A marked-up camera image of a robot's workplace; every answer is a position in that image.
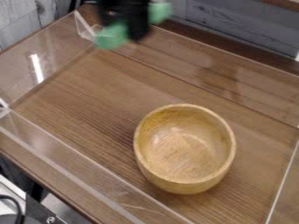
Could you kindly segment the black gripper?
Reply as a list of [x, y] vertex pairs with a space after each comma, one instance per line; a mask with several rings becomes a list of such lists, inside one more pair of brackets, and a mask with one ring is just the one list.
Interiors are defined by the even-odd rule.
[[149, 0], [97, 0], [101, 16], [128, 17], [128, 36], [140, 41], [149, 32], [149, 18], [147, 11]]

